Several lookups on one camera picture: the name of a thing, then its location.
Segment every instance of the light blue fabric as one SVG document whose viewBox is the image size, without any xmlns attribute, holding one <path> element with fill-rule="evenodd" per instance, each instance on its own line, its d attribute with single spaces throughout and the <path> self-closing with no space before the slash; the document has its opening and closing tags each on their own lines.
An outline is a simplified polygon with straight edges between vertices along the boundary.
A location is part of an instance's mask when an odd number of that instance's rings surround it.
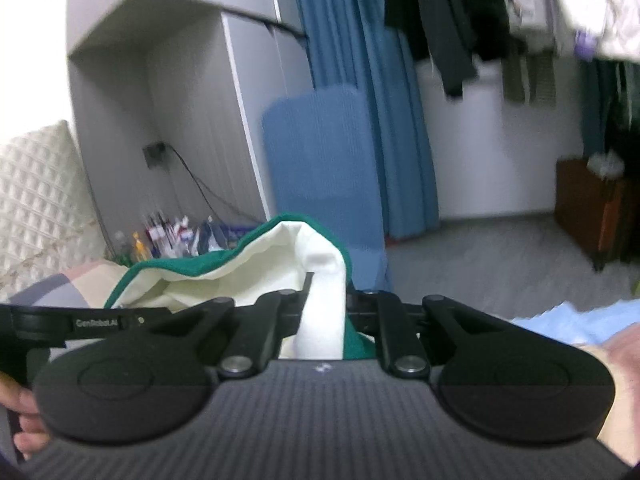
<svg viewBox="0 0 640 480">
<path fill-rule="evenodd" d="M 565 301 L 539 316 L 516 318 L 511 322 L 563 343 L 599 345 L 640 322 L 640 300 L 619 301 L 589 312 L 578 312 Z"/>
<path fill-rule="evenodd" d="M 349 251 L 353 284 L 385 290 L 382 208 L 362 93 L 335 86 L 272 105 L 264 147 L 280 213 L 304 214 Z"/>
<path fill-rule="evenodd" d="M 385 233 L 438 224 L 433 161 L 414 62 L 404 35 L 384 26 L 384 0 L 298 0 L 316 89 L 351 84 L 367 100 Z"/>
</svg>

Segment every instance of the gray carpet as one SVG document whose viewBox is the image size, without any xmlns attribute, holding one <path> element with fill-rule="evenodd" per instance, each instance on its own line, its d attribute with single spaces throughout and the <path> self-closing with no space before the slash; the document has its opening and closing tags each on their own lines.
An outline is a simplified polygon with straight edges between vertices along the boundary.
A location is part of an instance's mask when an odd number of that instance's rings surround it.
<svg viewBox="0 0 640 480">
<path fill-rule="evenodd" d="M 640 266 L 591 262 L 552 216 L 444 223 L 388 248 L 395 293 L 419 303 L 443 294 L 506 318 L 540 314 L 563 301 L 579 310 L 631 298 Z"/>
</svg>

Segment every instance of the round black pad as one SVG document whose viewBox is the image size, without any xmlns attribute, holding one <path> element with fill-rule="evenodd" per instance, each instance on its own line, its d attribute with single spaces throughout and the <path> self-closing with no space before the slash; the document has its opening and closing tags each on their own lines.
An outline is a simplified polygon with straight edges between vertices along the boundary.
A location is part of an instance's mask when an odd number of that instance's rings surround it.
<svg viewBox="0 0 640 480">
<path fill-rule="evenodd" d="M 615 394 L 609 371 L 587 352 L 517 329 L 470 337 L 438 389 L 473 430 L 536 445 L 597 436 Z"/>
<path fill-rule="evenodd" d="M 157 438 L 190 420 L 210 379 L 176 338 L 123 334 L 60 356 L 34 382 L 53 434 L 92 444 Z"/>
</svg>

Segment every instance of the yellow bottle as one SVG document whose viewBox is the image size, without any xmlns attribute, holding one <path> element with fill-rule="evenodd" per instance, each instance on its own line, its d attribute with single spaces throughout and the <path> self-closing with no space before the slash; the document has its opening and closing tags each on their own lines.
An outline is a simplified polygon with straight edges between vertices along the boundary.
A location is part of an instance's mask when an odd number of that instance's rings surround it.
<svg viewBox="0 0 640 480">
<path fill-rule="evenodd" d="M 137 262 L 146 262 L 151 259 L 151 252 L 146 248 L 146 245 L 142 243 L 140 240 L 140 235 L 135 232 L 133 233 L 133 239 L 135 242 L 135 250 L 134 250 L 134 258 Z"/>
</svg>

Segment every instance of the electrical outlet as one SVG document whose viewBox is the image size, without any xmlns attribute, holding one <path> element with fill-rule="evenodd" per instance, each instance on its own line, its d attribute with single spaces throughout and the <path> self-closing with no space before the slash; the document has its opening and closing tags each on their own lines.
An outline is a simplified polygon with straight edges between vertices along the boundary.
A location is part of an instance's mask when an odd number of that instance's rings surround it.
<svg viewBox="0 0 640 480">
<path fill-rule="evenodd" d="M 164 142 L 154 142 L 142 148 L 142 153 L 145 155 L 146 166 L 149 169 L 162 166 L 164 162 L 164 152 L 166 152 L 166 144 Z"/>
</svg>

